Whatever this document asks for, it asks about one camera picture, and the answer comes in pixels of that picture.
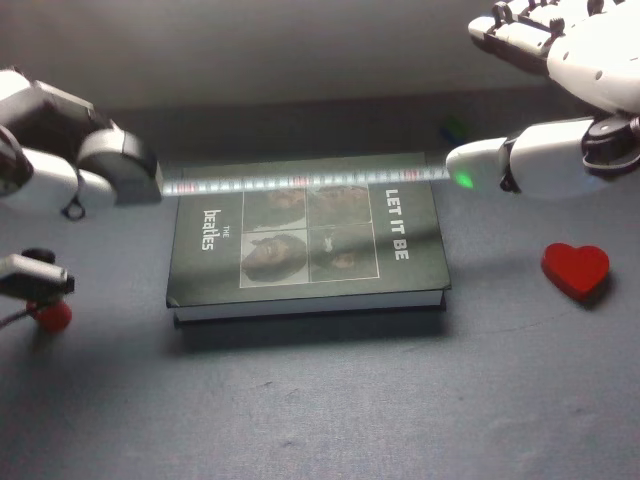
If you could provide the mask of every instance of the measuring tape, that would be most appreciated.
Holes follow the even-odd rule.
[[[165,180],[163,195],[165,197],[182,197],[189,195],[259,192],[304,187],[431,182],[434,180],[446,180],[448,178],[449,173],[444,167],[424,167],[396,170],[359,170],[312,175],[181,179]]]

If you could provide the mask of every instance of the gray table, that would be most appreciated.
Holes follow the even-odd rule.
[[[416,146],[428,124],[372,111],[362,141],[384,138],[376,148]],[[247,117],[265,151],[292,124]],[[372,134],[371,119],[393,133]],[[439,184],[447,312],[185,332],[164,307],[175,201],[77,225],[2,212],[0,255],[49,246],[78,284],[63,335],[31,321],[0,334],[0,478],[640,478],[637,187],[551,204]],[[594,310],[541,273],[556,241],[609,253],[613,288]],[[19,306],[0,300],[1,313]]]

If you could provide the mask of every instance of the photo grid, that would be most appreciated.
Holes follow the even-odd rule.
[[[240,288],[379,276],[367,185],[243,194]]]

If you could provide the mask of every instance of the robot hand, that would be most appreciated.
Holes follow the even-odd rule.
[[[160,202],[155,155],[92,104],[0,70],[0,205],[79,220]]]
[[[472,41],[527,72],[548,76],[603,112],[533,125],[453,150],[458,184],[543,199],[604,188],[640,162],[637,0],[513,0],[469,24]]]

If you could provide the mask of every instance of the black book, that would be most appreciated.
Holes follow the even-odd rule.
[[[187,189],[218,179],[227,193],[180,199],[167,287],[176,323],[444,305],[430,184],[398,181],[425,166],[401,154],[186,169]]]

